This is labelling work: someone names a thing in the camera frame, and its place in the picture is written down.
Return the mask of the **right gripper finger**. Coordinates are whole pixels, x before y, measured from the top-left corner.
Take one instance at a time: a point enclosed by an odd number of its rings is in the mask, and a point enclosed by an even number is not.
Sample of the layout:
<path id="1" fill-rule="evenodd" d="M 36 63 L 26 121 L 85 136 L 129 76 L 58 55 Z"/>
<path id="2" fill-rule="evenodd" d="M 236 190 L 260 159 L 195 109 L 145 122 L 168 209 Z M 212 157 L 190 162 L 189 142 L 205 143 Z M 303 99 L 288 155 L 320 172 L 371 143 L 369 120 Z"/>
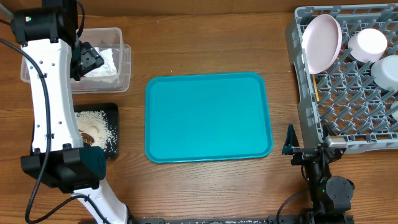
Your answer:
<path id="1" fill-rule="evenodd" d="M 336 136 L 336 133 L 332 130 L 332 128 L 329 124 L 323 125 L 323 136 L 324 137 Z"/>
<path id="2" fill-rule="evenodd" d="M 287 130 L 287 137 L 282 149 L 282 154 L 293 155 L 300 149 L 299 141 L 295 133 L 293 124 L 289 124 Z"/>

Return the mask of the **white napkin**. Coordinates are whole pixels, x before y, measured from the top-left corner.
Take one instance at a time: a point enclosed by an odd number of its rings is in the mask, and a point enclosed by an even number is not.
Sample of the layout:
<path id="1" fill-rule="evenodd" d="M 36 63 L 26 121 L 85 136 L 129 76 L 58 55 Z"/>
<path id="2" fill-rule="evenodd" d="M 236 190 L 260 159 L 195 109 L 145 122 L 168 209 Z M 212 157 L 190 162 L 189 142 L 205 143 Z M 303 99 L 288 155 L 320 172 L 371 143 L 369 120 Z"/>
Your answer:
<path id="1" fill-rule="evenodd" d="M 95 50 L 100 54 L 104 60 L 104 64 L 100 67 L 88 72 L 84 77 L 107 77 L 117 75 L 117 68 L 113 59 L 113 50 L 111 48 L 102 49 L 95 47 Z"/>

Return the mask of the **wooden chopstick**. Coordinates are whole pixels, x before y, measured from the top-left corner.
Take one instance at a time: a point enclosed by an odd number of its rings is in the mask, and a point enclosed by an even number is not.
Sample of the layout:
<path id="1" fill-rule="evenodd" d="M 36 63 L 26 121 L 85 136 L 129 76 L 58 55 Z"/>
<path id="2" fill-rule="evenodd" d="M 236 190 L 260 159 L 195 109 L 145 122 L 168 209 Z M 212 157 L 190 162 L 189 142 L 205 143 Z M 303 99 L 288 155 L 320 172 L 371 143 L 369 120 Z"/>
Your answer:
<path id="1" fill-rule="evenodd" d="M 316 102 L 318 103 L 320 101 L 320 98 L 319 98 L 319 94 L 318 94 L 317 81 L 315 78 L 315 74 L 312 74 L 312 82 L 313 82 L 313 88 L 314 88 L 314 92 L 315 92 Z"/>

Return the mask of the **rice grains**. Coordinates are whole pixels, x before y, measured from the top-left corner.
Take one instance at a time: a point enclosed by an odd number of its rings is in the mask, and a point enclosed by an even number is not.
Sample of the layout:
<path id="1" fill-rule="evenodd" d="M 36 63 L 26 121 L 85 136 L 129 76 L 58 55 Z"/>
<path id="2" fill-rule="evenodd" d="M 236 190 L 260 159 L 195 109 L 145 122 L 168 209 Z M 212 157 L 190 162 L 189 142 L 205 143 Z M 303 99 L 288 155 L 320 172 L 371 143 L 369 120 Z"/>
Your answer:
<path id="1" fill-rule="evenodd" d="M 117 126 L 111 124 L 105 111 L 75 112 L 79 133 L 92 136 L 95 142 L 88 147 L 100 147 L 108 158 L 118 153 Z"/>

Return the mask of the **grey-green bowl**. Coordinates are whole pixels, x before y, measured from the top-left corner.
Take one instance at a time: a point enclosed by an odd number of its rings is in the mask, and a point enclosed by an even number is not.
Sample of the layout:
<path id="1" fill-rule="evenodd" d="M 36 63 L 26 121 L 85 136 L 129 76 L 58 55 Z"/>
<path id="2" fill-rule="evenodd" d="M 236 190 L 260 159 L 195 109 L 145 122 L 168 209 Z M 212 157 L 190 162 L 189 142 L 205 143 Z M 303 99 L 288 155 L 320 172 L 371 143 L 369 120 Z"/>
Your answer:
<path id="1" fill-rule="evenodd" d="M 397 90 L 397 55 L 390 55 L 375 62 L 371 68 L 374 82 L 384 90 Z"/>

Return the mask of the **large white plate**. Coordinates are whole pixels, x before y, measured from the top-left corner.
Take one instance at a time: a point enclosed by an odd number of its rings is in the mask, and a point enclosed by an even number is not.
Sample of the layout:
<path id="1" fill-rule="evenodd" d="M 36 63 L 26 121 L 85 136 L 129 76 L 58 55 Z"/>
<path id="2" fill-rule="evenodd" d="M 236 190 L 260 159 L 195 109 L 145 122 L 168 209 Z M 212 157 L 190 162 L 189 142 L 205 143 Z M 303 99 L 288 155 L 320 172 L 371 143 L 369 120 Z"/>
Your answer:
<path id="1" fill-rule="evenodd" d="M 330 68 L 341 45 L 342 30 L 338 21 L 328 14 L 314 18 L 302 36 L 309 73 L 318 74 Z"/>

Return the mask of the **pink shallow bowl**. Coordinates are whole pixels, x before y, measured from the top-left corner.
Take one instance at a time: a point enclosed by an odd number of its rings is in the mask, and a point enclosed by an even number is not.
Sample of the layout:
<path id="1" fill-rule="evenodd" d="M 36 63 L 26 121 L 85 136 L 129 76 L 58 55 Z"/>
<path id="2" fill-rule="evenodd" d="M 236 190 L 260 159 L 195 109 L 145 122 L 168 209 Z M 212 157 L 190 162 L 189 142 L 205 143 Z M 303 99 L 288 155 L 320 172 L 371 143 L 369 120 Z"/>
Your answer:
<path id="1" fill-rule="evenodd" d="M 351 56 L 362 63 L 378 61 L 387 49 L 386 36 L 377 29 L 363 29 L 348 42 Z"/>

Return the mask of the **small white cup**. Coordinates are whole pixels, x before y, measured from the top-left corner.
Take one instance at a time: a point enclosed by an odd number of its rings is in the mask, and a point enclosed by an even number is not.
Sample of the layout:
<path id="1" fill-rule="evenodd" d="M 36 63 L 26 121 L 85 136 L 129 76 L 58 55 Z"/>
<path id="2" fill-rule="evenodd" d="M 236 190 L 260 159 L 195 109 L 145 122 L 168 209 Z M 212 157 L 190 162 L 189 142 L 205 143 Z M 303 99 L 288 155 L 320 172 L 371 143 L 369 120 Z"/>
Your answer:
<path id="1" fill-rule="evenodd" d="M 393 102 L 391 105 L 391 116 L 394 118 L 396 121 L 398 121 L 398 101 Z"/>

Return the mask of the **brown food scrap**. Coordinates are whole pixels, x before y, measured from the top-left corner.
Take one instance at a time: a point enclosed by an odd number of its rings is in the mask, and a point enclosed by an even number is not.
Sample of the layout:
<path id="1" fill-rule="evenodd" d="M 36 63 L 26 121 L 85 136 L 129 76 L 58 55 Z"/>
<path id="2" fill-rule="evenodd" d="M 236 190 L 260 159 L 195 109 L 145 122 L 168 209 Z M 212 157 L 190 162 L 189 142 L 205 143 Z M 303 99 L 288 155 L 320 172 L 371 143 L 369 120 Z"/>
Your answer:
<path id="1" fill-rule="evenodd" d="M 80 134 L 84 144 L 92 145 L 95 142 L 94 138 L 89 134 L 86 133 L 80 133 Z"/>

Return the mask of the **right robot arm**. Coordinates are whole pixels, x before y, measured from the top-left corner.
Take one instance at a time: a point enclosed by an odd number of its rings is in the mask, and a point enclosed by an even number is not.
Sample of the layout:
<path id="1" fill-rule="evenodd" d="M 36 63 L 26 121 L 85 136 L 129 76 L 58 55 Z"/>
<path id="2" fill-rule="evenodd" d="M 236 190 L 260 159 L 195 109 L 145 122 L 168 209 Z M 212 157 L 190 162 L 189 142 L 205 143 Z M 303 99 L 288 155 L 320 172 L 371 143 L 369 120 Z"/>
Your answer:
<path id="1" fill-rule="evenodd" d="M 301 148 L 292 124 L 282 149 L 283 155 L 291 155 L 291 164 L 300 166 L 308 187 L 289 197 L 278 209 L 277 223 L 354 223 L 346 212 L 351 209 L 355 185 L 349 179 L 333 176 L 329 164 L 343 156 L 347 143 L 341 136 L 325 127 L 326 138 L 314 148 Z M 281 216 L 282 209 L 291 200 L 309 193 L 312 208 L 305 208 L 290 218 Z"/>

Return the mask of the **grey dishwasher rack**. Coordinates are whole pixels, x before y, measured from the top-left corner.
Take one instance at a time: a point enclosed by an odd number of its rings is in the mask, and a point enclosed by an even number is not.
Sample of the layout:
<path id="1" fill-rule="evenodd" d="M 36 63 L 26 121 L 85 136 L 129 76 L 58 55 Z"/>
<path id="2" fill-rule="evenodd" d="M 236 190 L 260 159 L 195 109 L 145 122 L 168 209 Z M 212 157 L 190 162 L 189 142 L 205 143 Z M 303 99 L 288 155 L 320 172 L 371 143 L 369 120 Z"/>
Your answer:
<path id="1" fill-rule="evenodd" d="M 315 74 L 320 101 L 317 103 L 302 48 L 302 36 L 309 23 L 322 14 L 334 17 L 342 28 L 342 47 L 327 70 Z M 296 8 L 285 29 L 290 65 L 298 83 L 298 115 L 305 147 L 323 142 L 323 125 L 343 136 L 348 154 L 397 149 L 397 121 L 391 105 L 396 90 L 383 90 L 374 82 L 371 63 L 351 56 L 348 41 L 366 28 L 381 31 L 387 37 L 384 56 L 397 54 L 397 4 L 360 4 L 340 6 L 302 6 Z"/>

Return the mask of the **clear plastic bin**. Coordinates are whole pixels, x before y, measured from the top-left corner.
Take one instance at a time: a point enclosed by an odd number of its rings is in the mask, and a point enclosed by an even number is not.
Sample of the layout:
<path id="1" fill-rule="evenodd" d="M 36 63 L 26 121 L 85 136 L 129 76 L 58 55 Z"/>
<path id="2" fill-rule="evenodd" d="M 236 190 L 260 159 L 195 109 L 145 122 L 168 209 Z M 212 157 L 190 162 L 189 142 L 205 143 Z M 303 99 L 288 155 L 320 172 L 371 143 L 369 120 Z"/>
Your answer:
<path id="1" fill-rule="evenodd" d="M 72 94 L 122 93 L 129 89 L 132 72 L 132 52 L 124 43 L 122 30 L 118 27 L 83 29 L 78 38 L 89 42 L 94 48 L 111 48 L 117 75 L 107 77 L 81 77 L 80 81 L 69 79 L 65 86 Z"/>

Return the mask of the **black plastic tray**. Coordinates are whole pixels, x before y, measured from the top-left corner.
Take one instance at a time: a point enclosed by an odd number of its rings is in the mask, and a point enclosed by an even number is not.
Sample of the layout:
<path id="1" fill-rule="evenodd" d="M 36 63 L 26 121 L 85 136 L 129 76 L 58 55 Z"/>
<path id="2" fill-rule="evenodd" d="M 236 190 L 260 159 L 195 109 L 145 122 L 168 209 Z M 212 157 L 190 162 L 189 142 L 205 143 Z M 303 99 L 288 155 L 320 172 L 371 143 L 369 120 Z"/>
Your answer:
<path id="1" fill-rule="evenodd" d="M 118 144 L 119 147 L 119 114 L 118 114 L 118 106 L 114 103 L 98 103 L 98 104 L 89 104 L 89 105 L 75 105 L 75 112 L 82 111 L 105 111 L 106 117 L 110 120 L 111 124 L 117 126 L 117 134 L 118 134 Z M 114 157 L 108 158 L 104 153 L 105 158 L 107 159 L 115 159 L 119 156 L 119 151 Z"/>

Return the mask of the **teal serving tray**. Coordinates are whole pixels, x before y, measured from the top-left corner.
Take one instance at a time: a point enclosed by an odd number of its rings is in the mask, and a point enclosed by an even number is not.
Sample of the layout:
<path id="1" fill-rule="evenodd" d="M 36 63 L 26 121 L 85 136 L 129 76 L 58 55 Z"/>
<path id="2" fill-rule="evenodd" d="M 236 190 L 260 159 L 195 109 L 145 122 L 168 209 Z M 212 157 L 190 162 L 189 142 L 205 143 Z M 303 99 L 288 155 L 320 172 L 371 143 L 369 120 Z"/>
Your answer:
<path id="1" fill-rule="evenodd" d="M 145 103 L 152 162 L 262 158 L 274 147 L 266 85 L 257 73 L 153 78 Z"/>

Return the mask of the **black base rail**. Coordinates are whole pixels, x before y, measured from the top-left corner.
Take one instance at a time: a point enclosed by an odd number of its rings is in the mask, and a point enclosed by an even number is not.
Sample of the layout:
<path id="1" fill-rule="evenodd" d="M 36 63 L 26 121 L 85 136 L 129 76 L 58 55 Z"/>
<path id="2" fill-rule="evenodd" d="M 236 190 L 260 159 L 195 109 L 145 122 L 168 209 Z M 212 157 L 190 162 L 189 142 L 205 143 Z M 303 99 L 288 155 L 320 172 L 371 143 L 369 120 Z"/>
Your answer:
<path id="1" fill-rule="evenodd" d="M 188 220 L 164 220 L 163 218 L 141 218 L 137 219 L 140 224 L 277 224 L 276 216 L 268 216 L 267 218 L 234 218 L 234 219 L 188 219 Z M 299 215 L 282 215 L 279 217 L 280 224 L 300 224 L 310 223 L 304 221 Z M 311 223 L 349 223 L 354 224 L 353 217 L 347 217 L 346 221 L 326 221 Z"/>

